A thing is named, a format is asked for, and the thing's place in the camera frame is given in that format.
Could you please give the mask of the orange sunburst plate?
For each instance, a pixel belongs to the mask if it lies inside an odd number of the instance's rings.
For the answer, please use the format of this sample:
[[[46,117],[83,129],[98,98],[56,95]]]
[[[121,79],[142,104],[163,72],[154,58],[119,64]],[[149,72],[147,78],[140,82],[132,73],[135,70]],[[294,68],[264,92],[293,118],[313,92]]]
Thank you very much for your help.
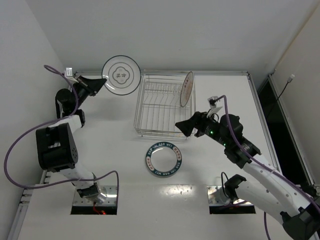
[[[193,87],[194,87],[194,81],[195,81],[194,72],[190,71],[186,75],[180,91],[180,107],[182,108],[184,108],[187,105],[191,97]]]

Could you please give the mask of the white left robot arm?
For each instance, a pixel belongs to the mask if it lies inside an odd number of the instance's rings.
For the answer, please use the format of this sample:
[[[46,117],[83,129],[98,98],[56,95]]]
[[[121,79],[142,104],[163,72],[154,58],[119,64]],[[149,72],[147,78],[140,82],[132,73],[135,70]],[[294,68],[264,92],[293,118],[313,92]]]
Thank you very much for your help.
[[[79,76],[73,90],[60,89],[55,95],[56,111],[63,118],[45,128],[36,130],[37,155],[40,167],[60,173],[75,186],[83,199],[102,204],[107,194],[102,190],[94,173],[79,162],[73,137],[85,125],[85,113],[79,107],[87,97],[95,96],[106,83],[105,78],[89,79]]]

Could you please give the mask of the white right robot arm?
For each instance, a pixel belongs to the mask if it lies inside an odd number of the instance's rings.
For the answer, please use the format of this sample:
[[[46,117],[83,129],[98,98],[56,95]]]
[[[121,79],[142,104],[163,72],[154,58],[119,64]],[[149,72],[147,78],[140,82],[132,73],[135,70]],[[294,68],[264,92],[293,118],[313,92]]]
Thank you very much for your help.
[[[277,220],[294,240],[309,240],[320,229],[320,199],[309,197],[276,169],[271,169],[261,151],[243,136],[239,116],[225,114],[220,121],[195,112],[175,126],[189,137],[207,135],[224,146],[224,154],[240,169],[257,180],[251,183],[236,174],[222,184],[216,193],[218,201],[228,203],[243,199]]]

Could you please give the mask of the teal rimmed text plate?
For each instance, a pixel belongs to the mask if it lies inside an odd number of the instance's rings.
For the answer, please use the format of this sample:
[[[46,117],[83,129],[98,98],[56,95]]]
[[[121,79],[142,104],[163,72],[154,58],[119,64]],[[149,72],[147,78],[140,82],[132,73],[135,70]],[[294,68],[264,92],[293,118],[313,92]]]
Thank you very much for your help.
[[[155,177],[168,178],[177,173],[183,161],[182,152],[171,142],[153,144],[145,154],[148,171]]]

